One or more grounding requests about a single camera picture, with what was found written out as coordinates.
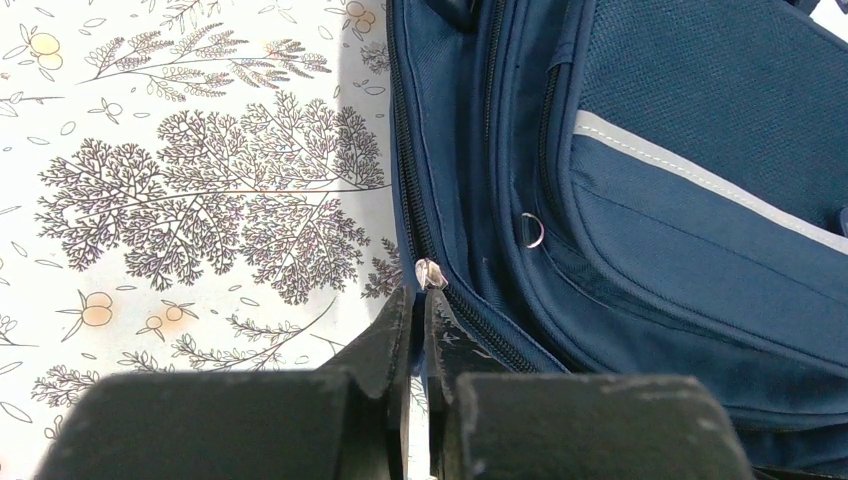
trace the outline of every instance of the zipper pull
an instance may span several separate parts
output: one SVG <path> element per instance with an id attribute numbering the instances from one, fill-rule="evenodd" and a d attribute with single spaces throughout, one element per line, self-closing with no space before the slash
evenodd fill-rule
<path id="1" fill-rule="evenodd" d="M 428 288 L 443 289 L 448 285 L 448 280 L 442 275 L 442 267 L 429 258 L 422 258 L 415 262 L 415 277 L 421 290 Z"/>

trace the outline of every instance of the navy blue backpack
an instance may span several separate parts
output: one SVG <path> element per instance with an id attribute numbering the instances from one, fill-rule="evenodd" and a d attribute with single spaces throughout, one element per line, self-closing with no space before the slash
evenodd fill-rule
<path id="1" fill-rule="evenodd" d="M 694 375 L 752 464 L 848 476 L 848 44 L 802 3 L 389 0 L 407 280 L 516 372 Z"/>

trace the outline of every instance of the gray reflective stripe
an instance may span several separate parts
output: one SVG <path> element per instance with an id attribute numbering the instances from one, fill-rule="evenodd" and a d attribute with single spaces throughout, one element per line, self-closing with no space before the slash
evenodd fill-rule
<path id="1" fill-rule="evenodd" d="M 828 232 L 790 215 L 680 155 L 619 128 L 594 113 L 578 111 L 574 133 L 594 138 L 640 162 L 685 178 L 699 187 L 721 195 L 784 228 L 848 255 L 848 238 Z"/>

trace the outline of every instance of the white tablecloth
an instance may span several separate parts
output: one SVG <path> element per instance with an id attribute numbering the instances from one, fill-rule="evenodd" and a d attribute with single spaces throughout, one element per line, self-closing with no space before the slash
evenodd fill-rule
<path id="1" fill-rule="evenodd" d="M 814 18 L 848 33 L 831 0 Z M 98 378 L 314 368 L 369 324 L 399 273 L 384 22 L 0 0 L 0 479 L 33 477 Z"/>

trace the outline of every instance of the metal ring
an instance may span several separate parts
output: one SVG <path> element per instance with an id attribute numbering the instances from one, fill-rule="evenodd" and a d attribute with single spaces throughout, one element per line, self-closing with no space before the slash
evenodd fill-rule
<path id="1" fill-rule="evenodd" d="M 539 217 L 537 217 L 536 215 L 533 215 L 532 213 L 526 213 L 525 212 L 525 213 L 522 213 L 521 216 L 524 217 L 524 218 L 529 218 L 531 220 L 535 220 L 536 223 L 539 224 L 539 238 L 537 238 L 532 243 L 528 243 L 528 244 L 524 245 L 524 247 L 527 248 L 527 249 L 533 249 L 533 248 L 538 247 L 539 245 L 542 244 L 542 241 L 545 240 L 545 226 L 542 225 L 542 221 L 539 220 Z"/>

